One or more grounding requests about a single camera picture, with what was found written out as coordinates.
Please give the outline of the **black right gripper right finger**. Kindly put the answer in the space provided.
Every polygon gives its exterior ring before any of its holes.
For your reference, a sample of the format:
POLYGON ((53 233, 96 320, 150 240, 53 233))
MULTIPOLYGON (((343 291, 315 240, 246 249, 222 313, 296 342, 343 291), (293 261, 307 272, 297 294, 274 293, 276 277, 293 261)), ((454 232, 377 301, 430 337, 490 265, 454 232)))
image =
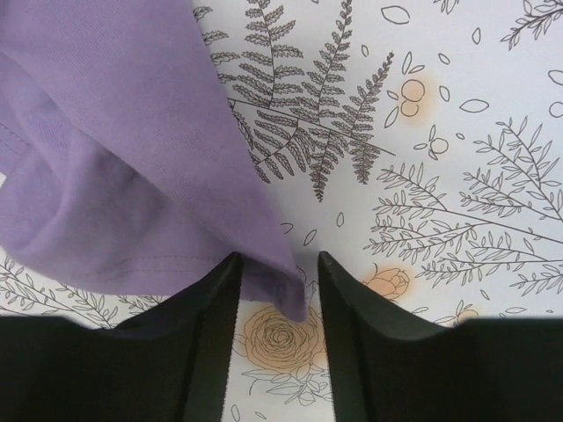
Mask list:
POLYGON ((318 256, 339 421, 559 421, 562 322, 478 318, 445 328, 318 256))

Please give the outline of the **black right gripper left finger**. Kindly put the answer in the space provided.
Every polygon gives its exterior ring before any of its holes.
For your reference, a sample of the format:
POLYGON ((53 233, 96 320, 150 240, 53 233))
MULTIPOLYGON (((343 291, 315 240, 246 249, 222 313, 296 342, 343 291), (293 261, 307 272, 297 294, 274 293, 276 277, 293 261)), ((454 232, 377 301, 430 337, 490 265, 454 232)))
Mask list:
POLYGON ((243 260, 112 329, 59 316, 1 320, 4 421, 218 421, 243 260))

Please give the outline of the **purple t shirt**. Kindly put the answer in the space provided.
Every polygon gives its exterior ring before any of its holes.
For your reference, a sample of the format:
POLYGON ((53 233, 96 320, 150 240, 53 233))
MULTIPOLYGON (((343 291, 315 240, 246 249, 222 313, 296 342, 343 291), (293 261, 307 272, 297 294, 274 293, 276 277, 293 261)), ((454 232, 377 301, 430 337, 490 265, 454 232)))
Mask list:
POLYGON ((1 4, 1 245, 110 295, 173 295, 225 256, 242 296, 304 283, 188 1, 1 4))

